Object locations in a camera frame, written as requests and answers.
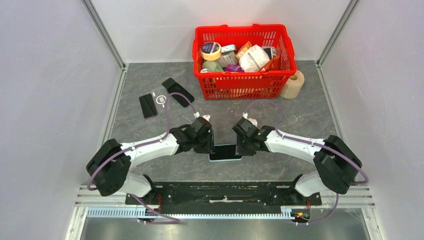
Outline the light blue phone case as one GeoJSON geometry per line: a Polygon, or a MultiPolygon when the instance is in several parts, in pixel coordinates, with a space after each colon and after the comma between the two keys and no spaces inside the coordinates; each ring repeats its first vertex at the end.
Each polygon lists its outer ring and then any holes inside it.
{"type": "Polygon", "coordinates": [[[243,157],[231,152],[216,152],[208,155],[210,162],[239,161],[243,157]]]}

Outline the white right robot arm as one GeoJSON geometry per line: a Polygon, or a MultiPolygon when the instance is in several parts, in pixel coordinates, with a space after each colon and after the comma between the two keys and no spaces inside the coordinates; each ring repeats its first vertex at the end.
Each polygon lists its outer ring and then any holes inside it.
{"type": "Polygon", "coordinates": [[[288,197],[296,205],[321,191],[344,195],[351,185],[356,184],[357,175],[365,174],[362,162],[336,135],[330,135],[326,139],[301,137],[273,126],[264,125],[258,128],[252,119],[245,117],[232,129],[236,133],[236,152],[239,155],[279,153],[314,165],[313,172],[301,174],[292,182],[288,197]]]}

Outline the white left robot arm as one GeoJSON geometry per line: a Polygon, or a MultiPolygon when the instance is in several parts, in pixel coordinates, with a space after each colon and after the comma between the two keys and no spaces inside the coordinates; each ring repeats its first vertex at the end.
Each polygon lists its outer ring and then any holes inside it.
{"type": "Polygon", "coordinates": [[[149,177],[138,177],[130,171],[138,165],[164,156],[194,151],[214,152],[214,131],[209,115],[198,116],[193,123],[171,128],[162,135],[130,143],[107,140],[89,161],[87,188],[107,197],[116,192],[137,196],[144,204],[152,204],[157,191],[149,177]]]}

